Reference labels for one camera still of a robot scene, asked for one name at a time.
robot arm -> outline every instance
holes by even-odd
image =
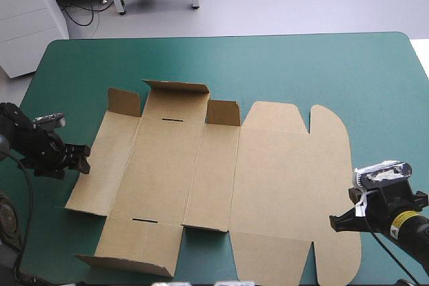
[[[342,216],[330,216],[337,231],[378,232],[417,260],[429,275],[429,219],[421,215],[428,195],[413,193],[408,163],[384,161],[356,169],[349,197],[355,204]]]
[[[22,154],[22,164],[34,169],[35,176],[63,179],[66,167],[88,174],[90,147],[63,143],[54,129],[64,125],[62,113],[31,121],[18,106],[0,103],[0,151],[14,149]]]

white cabinet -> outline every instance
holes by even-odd
[[[48,44],[66,39],[55,0],[0,0],[0,66],[9,77],[35,72]]]

cardboard tab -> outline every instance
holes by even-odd
[[[229,236],[241,281],[272,286],[300,284],[310,241],[235,231]]]
[[[205,84],[170,82],[162,80],[143,80],[152,89],[158,88],[163,90],[181,90],[187,92],[209,93],[208,87]]]
[[[95,255],[78,258],[90,265],[174,276],[181,226],[106,219]]]
[[[308,133],[298,107],[277,102],[254,102],[243,128]]]
[[[237,102],[229,100],[209,100],[207,104],[208,124],[240,126],[240,108]]]
[[[109,88],[107,90],[107,110],[130,117],[140,117],[140,97],[137,93]]]
[[[106,111],[88,162],[89,174],[80,174],[66,208],[107,216],[113,206],[139,117]]]
[[[184,226],[228,231],[239,127],[207,124]]]
[[[210,96],[205,85],[153,80],[144,82],[152,87],[143,110],[144,117],[204,122]]]
[[[123,271],[137,271],[140,273],[149,273],[159,276],[172,277],[165,267],[142,263],[139,261],[130,261],[129,259],[115,257],[97,257],[88,255],[76,255],[84,263],[100,268],[121,269]]]

cardboard flap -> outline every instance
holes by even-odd
[[[205,126],[184,226],[228,231],[239,130]]]
[[[329,109],[316,105],[310,117],[310,133],[241,128],[230,230],[311,240],[322,249],[316,254],[319,285],[346,285],[361,262],[359,234],[340,237],[328,217],[353,206],[345,194],[352,175],[349,137]]]
[[[138,93],[110,87],[107,90],[107,110],[130,117],[140,117],[140,97]]]
[[[145,80],[151,86],[143,110],[144,117],[165,121],[204,122],[210,96],[203,84],[156,82]]]
[[[153,265],[157,269],[165,269],[167,276],[173,276],[182,231],[183,227],[171,224],[107,218],[95,256]],[[129,265],[123,261],[109,262]]]
[[[209,100],[207,104],[208,124],[240,126],[240,108],[237,102]]]
[[[241,281],[264,286],[297,286],[311,242],[230,231]]]
[[[313,105],[311,108],[310,133],[325,141],[343,138],[347,144],[349,143],[344,123],[335,113],[322,105]]]
[[[243,128],[308,133],[298,107],[288,103],[254,102]]]
[[[163,90],[181,90],[188,92],[201,92],[209,93],[208,87],[205,84],[198,83],[183,83],[183,82],[169,82],[162,80],[143,80],[152,89],[158,88]]]
[[[106,111],[88,158],[91,171],[79,175],[67,209],[109,215],[140,119]]]
[[[138,271],[159,276],[173,277],[165,267],[139,261],[130,261],[124,258],[98,257],[88,255],[76,255],[84,263],[100,268],[121,269],[123,271]]]

electronic equipment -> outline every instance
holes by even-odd
[[[89,173],[90,147],[63,143],[55,133],[65,124],[62,113],[31,121],[15,104],[0,103],[0,152],[14,149],[22,154],[21,164],[34,169],[35,176],[62,179],[65,167]],[[0,153],[0,161],[5,156]]]
[[[413,193],[408,182],[411,175],[411,166],[399,161],[384,161],[356,169],[353,188],[349,189],[349,197],[355,207],[342,216],[329,218],[330,225],[337,232],[370,232],[417,284],[375,235],[375,232],[384,235],[418,261],[429,275],[429,219],[419,213],[429,205],[429,200],[424,192]]]
[[[36,277],[20,272],[22,254],[25,251],[32,217],[33,192],[27,169],[35,176],[62,179],[64,168],[89,173],[86,158],[90,155],[87,145],[63,143],[55,129],[66,124],[64,114],[56,113],[31,121],[18,106],[0,103],[0,161],[11,158],[22,169],[29,190],[29,214],[24,238],[21,238],[18,219],[11,200],[0,191],[0,265],[14,272],[20,285],[51,285]],[[18,160],[9,152],[13,149],[24,156]]]

